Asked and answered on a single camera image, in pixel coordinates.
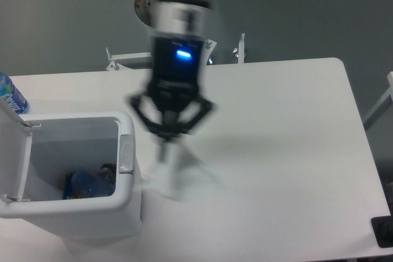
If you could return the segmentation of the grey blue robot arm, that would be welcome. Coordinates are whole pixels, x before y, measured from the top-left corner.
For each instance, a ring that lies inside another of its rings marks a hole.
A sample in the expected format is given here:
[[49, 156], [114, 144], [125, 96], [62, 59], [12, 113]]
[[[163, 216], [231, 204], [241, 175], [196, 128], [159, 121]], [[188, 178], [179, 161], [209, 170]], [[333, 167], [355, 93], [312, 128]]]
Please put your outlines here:
[[164, 141], [187, 134], [212, 109], [199, 86], [210, 10], [211, 0], [150, 0], [152, 73], [130, 104]]

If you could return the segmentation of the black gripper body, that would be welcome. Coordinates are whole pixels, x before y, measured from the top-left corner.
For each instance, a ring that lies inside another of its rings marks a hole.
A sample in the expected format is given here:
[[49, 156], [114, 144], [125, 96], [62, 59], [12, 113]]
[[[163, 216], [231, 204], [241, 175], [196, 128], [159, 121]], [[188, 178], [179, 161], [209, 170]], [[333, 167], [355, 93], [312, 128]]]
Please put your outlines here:
[[155, 37], [147, 94], [160, 112], [183, 111], [199, 94], [198, 74], [204, 42]]

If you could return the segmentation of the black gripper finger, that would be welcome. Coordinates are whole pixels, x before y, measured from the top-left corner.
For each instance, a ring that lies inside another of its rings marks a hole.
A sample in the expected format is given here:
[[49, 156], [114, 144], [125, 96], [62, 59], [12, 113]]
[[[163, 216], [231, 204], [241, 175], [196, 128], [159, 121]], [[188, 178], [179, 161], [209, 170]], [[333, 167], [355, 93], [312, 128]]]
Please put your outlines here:
[[175, 131], [173, 132], [173, 137], [179, 137], [182, 134], [188, 134], [214, 108], [214, 103], [203, 96], [198, 96], [196, 99], [193, 100], [193, 102], [199, 105], [199, 111], [189, 121], [178, 121], [175, 124]]
[[154, 122], [148, 117], [147, 112], [143, 110], [143, 105], [147, 101], [149, 96], [147, 93], [136, 93], [129, 97], [130, 107], [134, 110], [136, 115], [141, 120], [142, 124], [146, 127], [148, 132], [154, 134], [155, 136], [161, 139], [167, 139], [168, 135], [165, 134], [163, 125], [157, 122]]

